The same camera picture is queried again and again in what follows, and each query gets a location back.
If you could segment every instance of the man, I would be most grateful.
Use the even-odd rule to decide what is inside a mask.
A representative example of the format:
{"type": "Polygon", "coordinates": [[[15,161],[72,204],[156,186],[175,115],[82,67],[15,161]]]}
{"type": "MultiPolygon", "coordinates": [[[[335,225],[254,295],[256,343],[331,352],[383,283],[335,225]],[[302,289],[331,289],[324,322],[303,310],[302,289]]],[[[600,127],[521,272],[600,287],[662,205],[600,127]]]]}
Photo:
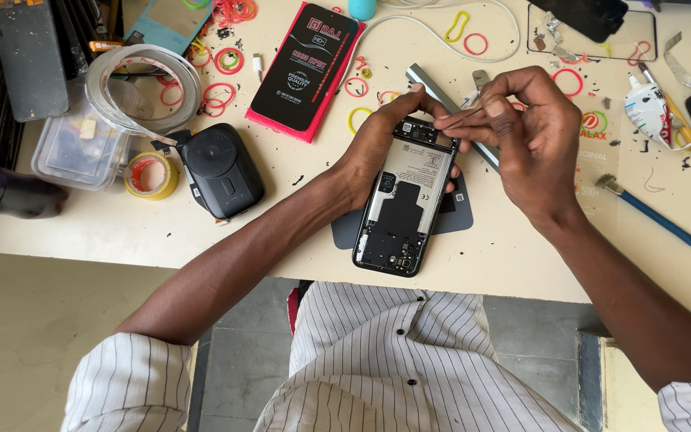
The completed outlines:
{"type": "MultiPolygon", "coordinates": [[[[82,359],[62,430],[175,431],[190,392],[187,345],[302,241],[364,206],[394,126],[420,109],[465,139],[462,152],[471,141],[501,146],[505,193],[658,392],[666,427],[691,431],[691,313],[583,215],[573,192],[581,113],[537,67],[498,75],[479,106],[456,124],[466,112],[444,115],[416,84],[381,107],[330,170],[189,262],[82,359]],[[512,94],[529,107],[523,114],[512,94]]],[[[580,430],[493,356],[481,296],[315,283],[298,315],[290,378],[256,430],[580,430]]]]}

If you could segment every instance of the double-sided tape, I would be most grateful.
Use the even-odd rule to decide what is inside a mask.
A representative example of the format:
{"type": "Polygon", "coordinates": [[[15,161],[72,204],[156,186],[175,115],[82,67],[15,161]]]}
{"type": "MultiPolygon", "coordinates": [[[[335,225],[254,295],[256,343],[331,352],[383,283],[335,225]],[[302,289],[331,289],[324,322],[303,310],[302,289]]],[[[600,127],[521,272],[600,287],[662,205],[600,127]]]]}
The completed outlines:
{"type": "Polygon", "coordinates": [[[149,137],[169,145],[173,139],[164,135],[180,128],[193,118],[201,103],[201,86],[196,68],[185,58],[152,44],[135,44],[100,55],[87,70],[85,94],[103,120],[119,132],[149,137]],[[148,64],[172,75],[183,90],[183,100],[175,111],[164,118],[131,118],[121,112],[108,90],[110,74],[127,64],[148,64]]]}
{"type": "Polygon", "coordinates": [[[169,197],[178,186],[178,167],[159,153],[147,152],[135,156],[128,166],[127,175],[124,176],[124,185],[127,190],[138,198],[150,201],[163,200],[169,197]],[[164,166],[164,179],[153,191],[144,191],[140,183],[143,170],[151,164],[162,164],[164,166]]]}

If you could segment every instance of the red screen protector package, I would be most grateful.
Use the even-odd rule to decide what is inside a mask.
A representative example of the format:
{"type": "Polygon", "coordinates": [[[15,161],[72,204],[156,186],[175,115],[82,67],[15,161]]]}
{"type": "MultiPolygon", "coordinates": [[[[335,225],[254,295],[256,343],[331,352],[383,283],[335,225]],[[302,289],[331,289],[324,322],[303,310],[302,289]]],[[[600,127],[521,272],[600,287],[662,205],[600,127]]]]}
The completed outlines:
{"type": "Polygon", "coordinates": [[[245,117],[310,144],[364,28],[303,2],[245,117]]]}

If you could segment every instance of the white striped shirt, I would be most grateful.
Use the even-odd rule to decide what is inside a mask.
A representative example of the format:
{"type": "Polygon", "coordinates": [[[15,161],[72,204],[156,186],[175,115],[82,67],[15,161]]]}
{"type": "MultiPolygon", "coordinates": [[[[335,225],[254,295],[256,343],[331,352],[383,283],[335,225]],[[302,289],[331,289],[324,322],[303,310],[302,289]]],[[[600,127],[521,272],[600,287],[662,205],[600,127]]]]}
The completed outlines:
{"type": "MultiPolygon", "coordinates": [[[[137,334],[104,340],[74,374],[61,430],[174,432],[189,356],[137,334]]],[[[691,384],[658,400],[669,430],[691,432],[691,384]]],[[[255,427],[316,429],[581,430],[497,364],[481,296],[324,282],[302,300],[290,378],[255,427]]]]}

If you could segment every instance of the hand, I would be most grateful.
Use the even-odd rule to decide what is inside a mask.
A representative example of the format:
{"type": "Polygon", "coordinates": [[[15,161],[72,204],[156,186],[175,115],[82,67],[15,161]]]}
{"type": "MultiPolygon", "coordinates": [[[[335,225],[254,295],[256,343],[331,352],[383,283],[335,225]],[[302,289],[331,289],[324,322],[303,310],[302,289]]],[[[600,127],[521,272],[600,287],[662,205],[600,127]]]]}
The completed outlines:
{"type": "MultiPolygon", "coordinates": [[[[351,210],[364,208],[372,182],[378,175],[385,157],[393,143],[393,130],[406,116],[422,110],[434,118],[446,114],[444,105],[425,92],[423,84],[412,86],[409,93],[403,94],[389,104],[384,104],[372,113],[361,125],[348,150],[340,160],[332,165],[333,172],[340,173],[339,181],[348,188],[351,210]]],[[[460,168],[452,169],[451,176],[460,175],[460,168]]]]}
{"type": "MultiPolygon", "coordinates": [[[[499,74],[482,89],[479,107],[485,110],[459,124],[470,111],[437,118],[434,126],[453,138],[500,146],[505,193],[538,231],[581,216],[574,193],[581,111],[548,73],[531,66],[499,74]],[[506,99],[513,94],[526,112],[506,99]]],[[[470,149],[462,145],[460,151],[470,149]]]]}

